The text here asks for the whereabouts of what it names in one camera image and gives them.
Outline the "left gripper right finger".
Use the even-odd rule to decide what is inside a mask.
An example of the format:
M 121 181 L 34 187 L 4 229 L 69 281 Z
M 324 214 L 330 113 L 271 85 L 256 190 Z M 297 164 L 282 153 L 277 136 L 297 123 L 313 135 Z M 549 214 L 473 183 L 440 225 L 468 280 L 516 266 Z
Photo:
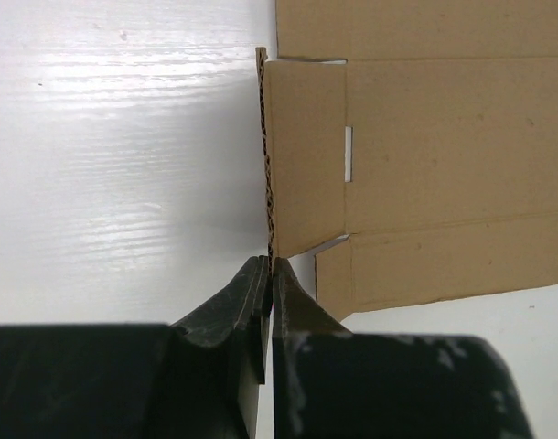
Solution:
M 530 438 L 510 371 L 484 339 L 362 334 L 273 272 L 278 438 Z

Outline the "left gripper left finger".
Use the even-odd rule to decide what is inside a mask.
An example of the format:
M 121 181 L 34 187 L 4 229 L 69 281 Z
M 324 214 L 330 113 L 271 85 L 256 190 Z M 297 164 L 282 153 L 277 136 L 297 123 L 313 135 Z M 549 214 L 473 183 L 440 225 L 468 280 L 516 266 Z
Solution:
M 0 326 L 0 438 L 253 438 L 269 261 L 172 325 Z

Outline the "cardboard box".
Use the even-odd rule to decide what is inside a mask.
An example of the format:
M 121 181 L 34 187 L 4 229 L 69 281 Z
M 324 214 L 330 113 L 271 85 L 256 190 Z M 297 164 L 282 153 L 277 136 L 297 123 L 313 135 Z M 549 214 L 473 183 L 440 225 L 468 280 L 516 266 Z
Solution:
M 558 1 L 279 1 L 257 51 L 277 283 L 336 319 L 558 284 Z

